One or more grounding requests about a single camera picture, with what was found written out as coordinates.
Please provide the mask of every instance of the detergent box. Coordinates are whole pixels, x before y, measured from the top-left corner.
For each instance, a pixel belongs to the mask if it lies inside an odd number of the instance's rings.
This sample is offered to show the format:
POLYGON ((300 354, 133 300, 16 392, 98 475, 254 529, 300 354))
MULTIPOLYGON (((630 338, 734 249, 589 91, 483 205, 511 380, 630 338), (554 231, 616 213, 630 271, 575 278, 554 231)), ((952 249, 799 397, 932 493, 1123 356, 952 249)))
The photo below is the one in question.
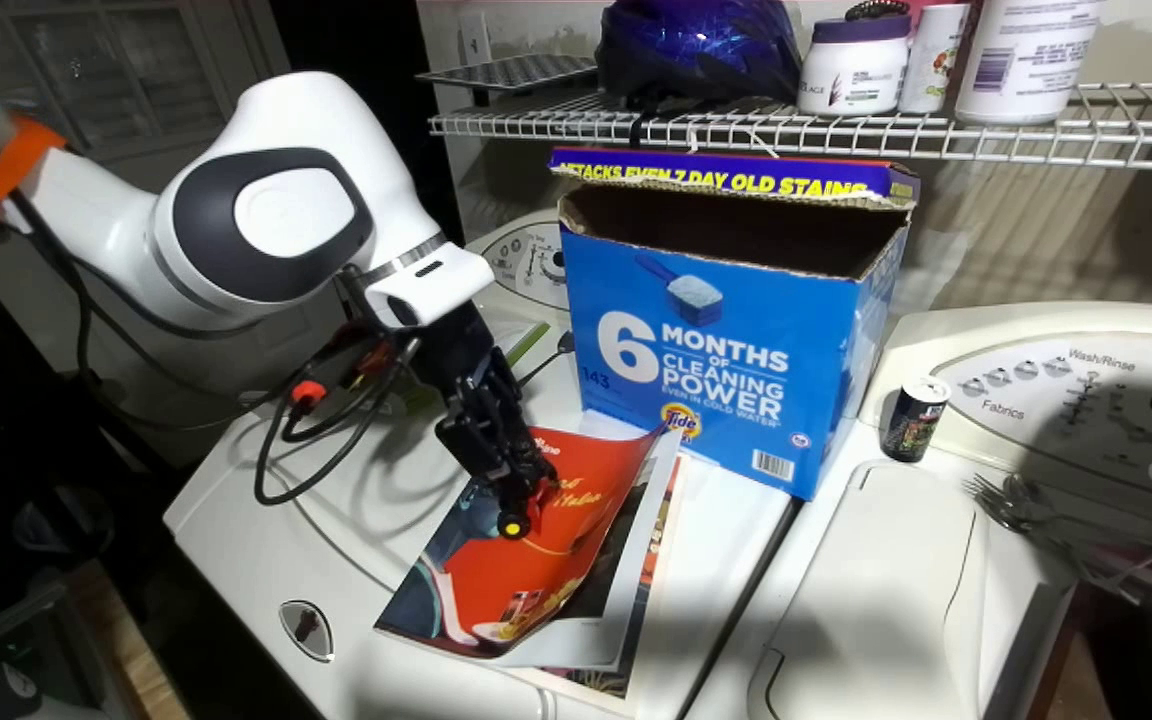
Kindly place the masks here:
POLYGON ((585 410, 813 500, 888 338, 914 178, 885 161, 552 147, 585 410))

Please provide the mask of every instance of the washing machine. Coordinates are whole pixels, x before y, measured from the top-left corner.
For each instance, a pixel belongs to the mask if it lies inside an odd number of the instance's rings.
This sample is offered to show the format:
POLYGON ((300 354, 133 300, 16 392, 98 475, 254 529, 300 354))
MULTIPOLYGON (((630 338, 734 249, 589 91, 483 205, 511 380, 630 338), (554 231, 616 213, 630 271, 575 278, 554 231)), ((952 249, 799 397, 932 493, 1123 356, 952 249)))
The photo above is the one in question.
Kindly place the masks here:
MULTIPOLYGON (((496 287, 475 303, 517 378, 529 378, 529 415, 544 429, 630 435, 636 429, 578 411, 575 361, 560 354, 566 295, 554 213, 521 215, 466 249, 496 268, 496 287)), ((685 452, 669 525, 646 529, 652 589, 630 615, 608 600, 604 613, 552 622, 501 658, 454 658, 374 628, 466 486, 432 419, 436 410, 378 415, 310 493, 265 509, 253 475, 271 410, 254 410, 217 441, 162 519, 319 717, 681 717, 728 615, 746 600, 762 547, 787 529, 787 493, 685 452)), ((349 434, 276 452, 269 480, 295 488, 343 441, 349 434)))
POLYGON ((1026 717, 1075 589, 1152 589, 1152 303, 912 314, 686 717, 1026 717))

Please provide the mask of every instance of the white wire shelf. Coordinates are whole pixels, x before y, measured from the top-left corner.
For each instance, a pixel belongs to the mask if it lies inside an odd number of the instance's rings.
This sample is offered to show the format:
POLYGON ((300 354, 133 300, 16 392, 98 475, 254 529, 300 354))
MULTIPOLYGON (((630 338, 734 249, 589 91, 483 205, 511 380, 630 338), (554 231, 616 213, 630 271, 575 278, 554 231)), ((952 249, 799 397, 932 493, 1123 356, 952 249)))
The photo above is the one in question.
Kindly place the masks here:
POLYGON ((432 138, 639 143, 771 157, 996 161, 1152 172, 1152 84, 1080 84, 1069 114, 1043 128, 960 124, 946 116, 804 116, 797 108, 723 108, 639 116, 597 96, 554 104, 496 104, 432 116, 432 138))

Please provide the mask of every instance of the cord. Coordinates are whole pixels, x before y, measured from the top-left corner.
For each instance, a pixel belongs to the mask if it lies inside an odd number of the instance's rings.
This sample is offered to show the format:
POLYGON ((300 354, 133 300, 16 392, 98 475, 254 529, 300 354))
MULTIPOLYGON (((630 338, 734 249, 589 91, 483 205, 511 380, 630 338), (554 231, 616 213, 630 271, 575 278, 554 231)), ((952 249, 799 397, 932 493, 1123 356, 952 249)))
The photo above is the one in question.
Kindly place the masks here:
POLYGON ((521 390, 529 390, 552 361, 566 354, 575 354, 575 333, 563 333, 560 345, 529 378, 521 378, 521 390))
POLYGON ((354 419, 353 435, 349 435, 310 475, 303 475, 303 480, 293 486, 289 493, 271 496, 271 493, 265 488, 265 475, 269 475, 269 466, 271 466, 271 441, 278 435, 278 424, 284 424, 289 411, 295 410, 295 404, 289 399, 289 392, 293 392, 293 386, 289 386, 289 390, 284 390, 284 399, 276 404, 276 411, 271 411, 271 419, 269 419, 269 434, 265 434, 265 441, 260 441, 260 452, 254 452, 254 480, 253 480, 254 503, 265 503, 265 509, 293 503, 295 496, 303 496, 306 488, 316 488, 319 480, 329 480, 329 475, 343 466, 343 455, 363 441, 363 434, 367 434, 372 419, 374 419, 374 410, 387 399, 387 392, 397 390, 397 380, 412 370, 415 348, 420 348, 420 339, 407 339, 407 345, 398 348, 398 356, 387 366, 387 371, 383 371, 372 390, 358 392, 358 399, 353 404, 353 411, 340 411, 334 424, 354 419))
POLYGON ((293 415, 278 434, 284 443, 306 443, 316 435, 329 435, 332 429, 349 424, 358 410, 367 404, 367 392, 353 397, 343 404, 343 411, 329 415, 329 419, 316 419, 310 429, 295 429, 300 415, 293 415))
POLYGON ((97 380, 97 371, 91 371, 91 321, 98 321, 103 330, 113 330, 115 339, 123 339, 150 371, 160 371, 174 390, 182 390, 193 397, 207 397, 207 399, 235 410, 235 411, 253 410, 253 404, 235 404, 224 392, 199 390, 199 386, 182 380, 179 371, 171 371, 168 366, 160 366, 120 321, 113 321, 107 307, 97 303, 91 287, 79 278, 79 263, 64 254, 58 235, 41 215, 41 210, 19 189, 13 189, 9 201, 30 223, 30 235, 35 235, 44 263, 76 291, 76 303, 79 303, 76 370, 84 380, 97 380))

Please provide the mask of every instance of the white bottle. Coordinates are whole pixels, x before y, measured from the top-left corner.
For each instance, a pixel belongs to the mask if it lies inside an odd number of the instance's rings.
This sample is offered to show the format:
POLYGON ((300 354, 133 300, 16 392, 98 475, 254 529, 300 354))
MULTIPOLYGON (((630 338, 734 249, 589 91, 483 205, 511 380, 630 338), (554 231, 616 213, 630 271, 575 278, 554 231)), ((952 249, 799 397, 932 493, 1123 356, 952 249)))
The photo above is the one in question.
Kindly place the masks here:
POLYGON ((907 66, 907 22, 819 22, 799 82, 799 114, 866 116, 895 114, 907 66))
POLYGON ((922 3, 901 89, 901 114, 942 114, 970 3, 922 3))
POLYGON ((984 0, 957 119, 1047 124, 1069 108, 1102 0, 984 0))

